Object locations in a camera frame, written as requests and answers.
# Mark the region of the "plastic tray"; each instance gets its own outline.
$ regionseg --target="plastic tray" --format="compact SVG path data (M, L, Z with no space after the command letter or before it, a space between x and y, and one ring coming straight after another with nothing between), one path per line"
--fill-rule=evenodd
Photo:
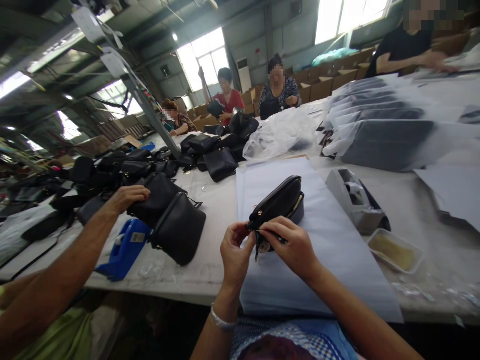
M411 265L411 268L410 270L406 271L406 270L403 270L401 267L399 267L397 264L395 264L394 262L388 260L387 258L379 255L379 253L375 250L372 250L370 248L370 242L377 236L377 235L383 235L384 237L386 237L388 240L390 240L391 242L397 244L398 246L401 246L402 248L405 248L405 249L411 249L413 250L413 256L414 256L414 260L413 260L413 263ZM419 269L420 267L420 264L424 261L425 259L425 254L424 254L424 251L418 247L416 247L415 245L401 239L400 237L398 236L395 236L394 234L392 234L391 232L385 230L385 229L382 229L382 228L379 228L377 229L373 235L370 237L370 239L368 239L368 241L366 242L366 244L368 245L368 248L370 249L370 251L379 259L381 259L382 261L384 261L385 263L387 263L391 268L393 268L394 270L397 270L401 273L404 273L404 274L408 274L408 275L413 275L417 272L417 270Z

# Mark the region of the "worker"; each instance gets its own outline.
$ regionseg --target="worker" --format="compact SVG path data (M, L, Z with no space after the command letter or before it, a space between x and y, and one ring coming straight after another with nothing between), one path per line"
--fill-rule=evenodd
M120 214L149 197L143 186L121 187L47 269L0 286L2 359L109 357L128 312L138 308L129 296L110 293L93 312L88 305L66 310L93 273Z
M285 76L284 63L279 54L275 54L268 62L268 77L270 82L263 88L258 112L264 101L278 99L281 108L298 108L302 104L299 87L293 77Z
M205 103L208 105L210 104L211 99L207 93L207 81L205 80L205 74L202 67L200 67L200 70L198 71L198 76L200 76L201 84L203 86ZM220 83L222 93L215 95L213 100L218 100L224 107L223 114L221 114L219 118L219 120L222 121L223 126L230 124L230 119L232 118L232 113L235 108L245 109L242 94L232 88L233 79L232 71L229 68L223 67L218 71L218 82Z
M422 66L439 72L455 72L459 69L447 66L443 52L432 51L432 34L429 30L404 29L404 24L388 33L376 50L366 72L365 79L378 75L398 73L410 66Z
M171 137L198 131L197 127L188 116L179 113L179 107L174 101L166 99L161 103L161 107L168 115L170 115L173 121L173 130L170 131Z
M223 284L191 360L422 358L320 263L308 233L282 216L264 223L260 234L291 271L330 308L357 350L333 319L303 317L286 322L274 321L271 317L268 320L261 317L237 319L240 291L255 247L256 234L254 231L249 234L246 224L231 225L221 243Z

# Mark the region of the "red shirt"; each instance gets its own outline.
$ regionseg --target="red shirt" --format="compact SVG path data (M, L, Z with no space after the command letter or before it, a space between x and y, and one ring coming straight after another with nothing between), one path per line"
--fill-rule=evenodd
M222 105L225 106L224 113L231 114L234 112L234 108L240 107L245 109L244 100L242 99L242 94L239 91L232 89L230 102L227 103L225 99L225 95L223 93L218 93L213 97L214 99L218 99ZM230 124L230 118L223 121L223 126Z

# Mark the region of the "blue checkered clothing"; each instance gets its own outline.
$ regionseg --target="blue checkered clothing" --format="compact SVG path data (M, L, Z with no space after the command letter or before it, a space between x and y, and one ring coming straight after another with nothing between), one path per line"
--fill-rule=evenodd
M242 317L238 321L230 354L232 360L266 336L292 341L316 360L357 360L357 354L333 320L264 321Z

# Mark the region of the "black shirt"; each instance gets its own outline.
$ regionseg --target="black shirt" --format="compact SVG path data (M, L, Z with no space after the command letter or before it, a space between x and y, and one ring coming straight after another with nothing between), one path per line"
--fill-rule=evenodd
M377 59L382 55L390 53L389 61L400 61L419 56L430 50L432 47L432 34L433 31L422 30L415 35L409 35L403 29L403 24L388 33L376 50L376 54L366 72L365 79L378 75Z

